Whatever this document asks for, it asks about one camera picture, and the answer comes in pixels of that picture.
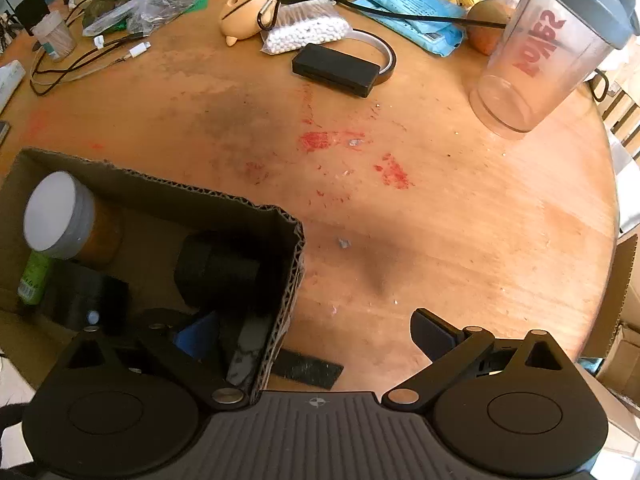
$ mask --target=transparent plastic container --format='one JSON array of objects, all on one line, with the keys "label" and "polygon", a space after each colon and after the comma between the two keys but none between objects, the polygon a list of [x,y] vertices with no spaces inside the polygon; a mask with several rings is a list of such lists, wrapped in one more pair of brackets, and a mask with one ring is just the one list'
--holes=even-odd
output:
[{"label": "transparent plastic container", "polygon": [[558,0],[520,0],[471,107],[495,133],[521,139],[612,50]]}]

